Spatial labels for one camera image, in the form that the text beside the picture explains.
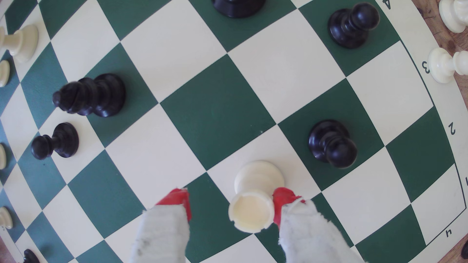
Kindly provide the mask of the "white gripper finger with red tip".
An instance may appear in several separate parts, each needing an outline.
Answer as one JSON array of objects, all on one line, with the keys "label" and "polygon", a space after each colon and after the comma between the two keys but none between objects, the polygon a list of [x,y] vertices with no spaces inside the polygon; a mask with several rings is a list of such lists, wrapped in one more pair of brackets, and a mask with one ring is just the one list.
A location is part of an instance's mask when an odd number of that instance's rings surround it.
[{"label": "white gripper finger with red tip", "polygon": [[327,220],[310,199],[286,187],[272,194],[278,244],[287,263],[364,263],[348,246],[335,224]]},{"label": "white gripper finger with red tip", "polygon": [[185,263],[191,209],[187,188],[175,188],[143,212],[130,263]]}]

